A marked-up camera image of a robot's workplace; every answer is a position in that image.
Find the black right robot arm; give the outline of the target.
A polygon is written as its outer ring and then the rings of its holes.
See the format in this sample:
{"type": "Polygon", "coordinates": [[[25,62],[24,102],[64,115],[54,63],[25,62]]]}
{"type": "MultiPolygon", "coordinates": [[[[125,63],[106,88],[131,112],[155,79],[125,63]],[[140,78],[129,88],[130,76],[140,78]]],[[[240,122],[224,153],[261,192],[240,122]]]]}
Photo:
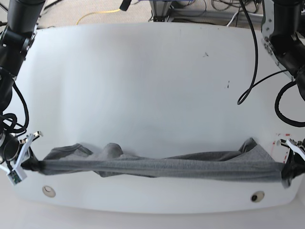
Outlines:
{"type": "Polygon", "coordinates": [[[35,27],[43,10],[43,0],[11,0],[7,24],[0,34],[0,156],[12,170],[11,161],[19,154],[18,137],[26,133],[29,111],[15,81],[35,39],[35,27]],[[5,114],[12,93],[16,92],[23,105],[25,121],[19,124],[13,113],[5,114]]]}

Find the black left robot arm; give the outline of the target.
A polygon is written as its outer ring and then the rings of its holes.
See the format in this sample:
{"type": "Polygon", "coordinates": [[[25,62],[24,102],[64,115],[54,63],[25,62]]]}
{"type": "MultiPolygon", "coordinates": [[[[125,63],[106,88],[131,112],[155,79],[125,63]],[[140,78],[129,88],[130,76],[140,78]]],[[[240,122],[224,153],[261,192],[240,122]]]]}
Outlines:
{"type": "Polygon", "coordinates": [[[278,67],[286,72],[290,82],[278,93],[274,110],[278,118],[293,127],[304,127],[304,122],[285,117],[279,110],[284,92],[297,86],[302,98],[305,96],[305,46],[298,34],[304,35],[301,0],[264,0],[261,33],[270,55],[278,67]]]}

